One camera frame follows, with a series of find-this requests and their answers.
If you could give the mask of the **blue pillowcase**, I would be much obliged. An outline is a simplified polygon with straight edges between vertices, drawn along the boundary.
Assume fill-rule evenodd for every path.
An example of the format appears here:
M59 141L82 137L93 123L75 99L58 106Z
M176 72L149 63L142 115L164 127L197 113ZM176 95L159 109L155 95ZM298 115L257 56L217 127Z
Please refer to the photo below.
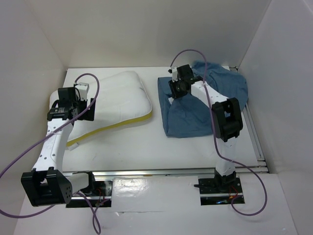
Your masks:
M228 98L237 98L243 110L248 101L246 79L216 63L195 61L192 65L195 76L206 76L209 86ZM171 77L157 79L158 98L163 129L168 137L192 138L212 135L211 116L208 107L194 96L187 94L170 102Z

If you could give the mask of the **white pillow yellow edge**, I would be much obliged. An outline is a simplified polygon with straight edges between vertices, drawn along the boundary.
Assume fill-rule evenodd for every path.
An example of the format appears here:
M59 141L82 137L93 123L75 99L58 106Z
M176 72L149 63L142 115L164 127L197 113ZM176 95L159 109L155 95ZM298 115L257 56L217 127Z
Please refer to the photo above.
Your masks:
M86 83L80 76L75 83ZM146 121L152 117L152 105L135 71L124 71L89 84L88 100L95 100L94 121L76 120L67 147L99 132ZM58 99L55 91L50 104Z

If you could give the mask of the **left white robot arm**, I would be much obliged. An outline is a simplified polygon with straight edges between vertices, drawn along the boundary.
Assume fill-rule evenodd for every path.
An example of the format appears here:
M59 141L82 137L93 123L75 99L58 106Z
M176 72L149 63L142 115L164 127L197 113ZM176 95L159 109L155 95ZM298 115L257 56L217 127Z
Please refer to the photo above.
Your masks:
M24 172L21 177L22 186L34 207L68 204L78 191L85 195L96 191L92 172L63 174L63 157L74 127L73 118L94 120L95 100L88 100L88 91L86 83L58 89L58 99L47 113L48 138L32 170Z

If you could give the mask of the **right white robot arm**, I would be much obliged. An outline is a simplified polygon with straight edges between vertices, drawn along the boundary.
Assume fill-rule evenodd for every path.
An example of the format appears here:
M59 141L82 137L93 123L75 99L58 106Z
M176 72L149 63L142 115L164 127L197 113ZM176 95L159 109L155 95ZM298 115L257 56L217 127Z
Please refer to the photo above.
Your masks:
M235 149L237 138L243 128L239 101L228 98L200 76L195 76L189 65L170 67L172 75L169 87L173 99L190 94L204 103L210 111L212 130L219 159L214 169L214 178L208 183L199 183L194 187L203 192L228 192L236 181Z

